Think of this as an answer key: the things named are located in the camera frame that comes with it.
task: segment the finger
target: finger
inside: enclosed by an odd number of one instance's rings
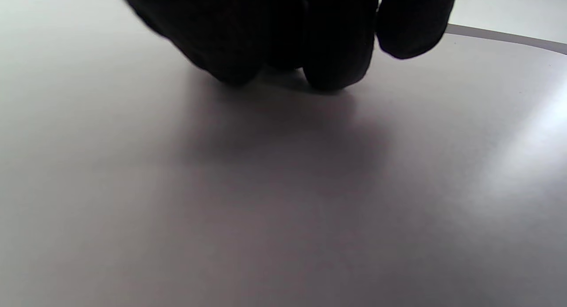
[[[304,72],[316,89],[342,89],[365,75],[377,0],[307,0]]]
[[[455,0],[383,0],[377,15],[380,47],[405,59],[435,47],[447,28]]]
[[[269,46],[266,0],[127,0],[191,61],[231,85],[263,66]]]
[[[268,65],[292,70],[303,65],[305,0],[271,0],[271,50]]]

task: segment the tabletop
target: tabletop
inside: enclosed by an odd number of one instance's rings
[[[0,305],[565,306],[565,55],[446,35],[332,97],[231,89],[119,0],[9,1]]]

